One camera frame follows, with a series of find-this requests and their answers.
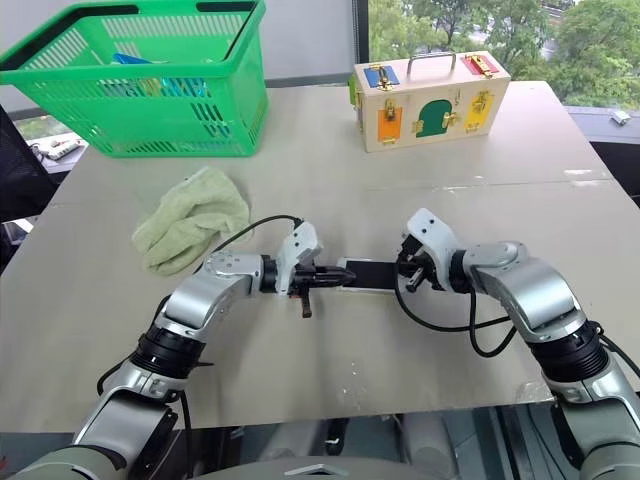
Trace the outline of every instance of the red panel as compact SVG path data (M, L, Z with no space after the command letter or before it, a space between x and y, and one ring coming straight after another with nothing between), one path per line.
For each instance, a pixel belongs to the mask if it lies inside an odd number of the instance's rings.
M491 73L498 73L500 71L500 69L497 68L493 63L491 63L489 59L484 55L478 55L478 57L480 57L484 61L484 63L487 64L487 67L489 67ZM473 63L471 61L471 58L463 57L462 61L467 66L467 68L471 70L471 73L473 73L474 75L483 75L480 67Z

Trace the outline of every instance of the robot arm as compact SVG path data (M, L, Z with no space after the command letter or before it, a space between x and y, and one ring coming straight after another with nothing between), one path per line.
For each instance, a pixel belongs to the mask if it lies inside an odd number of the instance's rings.
M640 478L640 401L600 342L565 279L518 242L463 248L426 209L407 224L398 257L413 264L407 289L484 293L509 314L558 399L581 452L581 480Z
M304 222L275 259L220 251L171 294L135 352L122 362L68 448L53 452L15 478L116 480L144 478L162 458L177 420L168 405L186 388L211 329L238 300L256 292L300 296L311 316L308 292L353 279L333 266L316 266L315 228Z

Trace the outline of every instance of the yellow panel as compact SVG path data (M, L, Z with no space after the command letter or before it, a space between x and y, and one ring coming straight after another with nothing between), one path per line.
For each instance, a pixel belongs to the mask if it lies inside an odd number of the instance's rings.
M378 110L378 141L395 143L400 138L402 126L402 107L393 109L394 115L389 118L387 110Z
M464 122L464 128L467 133L475 132L487 121L491 104L493 103L493 94L488 90L478 92L478 95L471 99L471 108Z

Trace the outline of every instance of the orange panel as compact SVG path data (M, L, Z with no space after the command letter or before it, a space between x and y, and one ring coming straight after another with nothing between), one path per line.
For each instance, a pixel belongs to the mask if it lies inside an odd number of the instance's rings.
M393 119L387 117L386 110L378 110L378 141L394 143L400 138L402 107L394 109Z

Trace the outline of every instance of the blue object in basket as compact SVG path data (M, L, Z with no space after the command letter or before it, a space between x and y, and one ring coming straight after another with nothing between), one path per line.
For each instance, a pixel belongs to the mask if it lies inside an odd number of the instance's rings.
M144 58L132 57L131 55L125 55L124 53L114 53L113 59L124 65L139 65L141 63L151 63L149 60L145 60Z
M124 53L114 53L113 59L123 65L152 63L144 58L132 57ZM191 96L191 91L200 97L204 97L207 94L207 82L203 78L163 78L162 87L162 95L169 97Z

